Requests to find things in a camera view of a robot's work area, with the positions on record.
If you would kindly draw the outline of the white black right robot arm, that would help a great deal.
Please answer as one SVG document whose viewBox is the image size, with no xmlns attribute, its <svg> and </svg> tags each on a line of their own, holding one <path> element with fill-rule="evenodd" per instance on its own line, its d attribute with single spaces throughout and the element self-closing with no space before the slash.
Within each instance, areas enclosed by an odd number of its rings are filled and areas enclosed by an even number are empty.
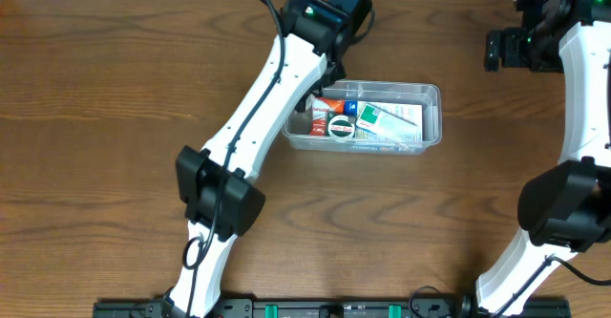
<svg viewBox="0 0 611 318">
<path fill-rule="evenodd" d="M 558 164 L 529 180 L 518 199 L 519 228 L 475 282 L 464 317 L 567 317 L 563 300 L 532 294 L 559 266 L 609 286 L 570 260 L 610 240 L 610 0 L 515 0 L 518 27 L 492 30 L 484 67 L 560 73 L 564 137 Z"/>
</svg>

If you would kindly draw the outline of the blue fever patch box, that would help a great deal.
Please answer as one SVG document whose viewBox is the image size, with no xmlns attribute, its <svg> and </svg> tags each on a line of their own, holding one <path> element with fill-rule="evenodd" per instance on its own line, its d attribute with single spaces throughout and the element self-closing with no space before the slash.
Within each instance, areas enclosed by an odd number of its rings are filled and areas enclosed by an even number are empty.
<svg viewBox="0 0 611 318">
<path fill-rule="evenodd" d="M 421 154 L 426 146 L 424 144 L 424 123 L 422 106 L 418 104 L 407 103 L 383 103 L 372 101 L 347 101 L 345 113 L 348 116 L 357 117 L 363 108 L 363 105 L 369 103 L 377 106 L 382 110 L 401 117 L 407 121 L 417 124 L 421 130 L 420 141 L 406 141 L 380 138 L 375 134 L 369 133 L 356 126 L 356 131 L 353 138 L 341 143 L 342 150 L 346 152 L 360 152 L 372 154 Z"/>
</svg>

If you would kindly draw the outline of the white green medicine box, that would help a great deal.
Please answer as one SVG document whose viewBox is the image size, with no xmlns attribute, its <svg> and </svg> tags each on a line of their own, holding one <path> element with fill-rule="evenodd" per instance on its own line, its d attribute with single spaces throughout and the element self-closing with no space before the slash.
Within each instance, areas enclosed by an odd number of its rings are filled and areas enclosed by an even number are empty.
<svg viewBox="0 0 611 318">
<path fill-rule="evenodd" d="M 417 124 L 390 114 L 366 103 L 359 113 L 356 126 L 380 138 L 420 141 L 421 130 Z"/>
</svg>

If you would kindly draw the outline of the red Panadol box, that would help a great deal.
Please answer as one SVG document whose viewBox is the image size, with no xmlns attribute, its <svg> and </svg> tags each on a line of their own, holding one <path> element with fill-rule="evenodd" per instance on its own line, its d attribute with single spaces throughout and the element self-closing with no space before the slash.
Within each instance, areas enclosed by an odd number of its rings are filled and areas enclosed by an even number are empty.
<svg viewBox="0 0 611 318">
<path fill-rule="evenodd" d="M 344 112 L 345 101 L 343 99 L 315 96 L 310 101 L 312 111 L 310 134 L 313 136 L 325 136 L 327 134 L 327 114 L 342 114 Z"/>
</svg>

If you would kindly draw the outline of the green Zam-Buk box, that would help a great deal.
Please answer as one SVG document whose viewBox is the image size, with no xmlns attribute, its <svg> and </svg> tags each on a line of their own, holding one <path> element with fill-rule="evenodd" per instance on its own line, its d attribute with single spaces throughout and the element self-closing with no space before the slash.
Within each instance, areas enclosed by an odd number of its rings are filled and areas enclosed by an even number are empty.
<svg viewBox="0 0 611 318">
<path fill-rule="evenodd" d="M 332 138 L 353 138 L 356 131 L 356 117 L 327 115 L 327 134 Z"/>
</svg>

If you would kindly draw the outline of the clear plastic container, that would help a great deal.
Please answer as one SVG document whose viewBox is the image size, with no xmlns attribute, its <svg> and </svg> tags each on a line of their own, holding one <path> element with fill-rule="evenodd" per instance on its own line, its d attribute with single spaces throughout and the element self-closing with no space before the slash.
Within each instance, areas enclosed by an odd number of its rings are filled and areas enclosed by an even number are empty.
<svg viewBox="0 0 611 318">
<path fill-rule="evenodd" d="M 433 84 L 338 81 L 282 132 L 296 149 L 419 155 L 442 139 L 441 95 Z"/>
</svg>

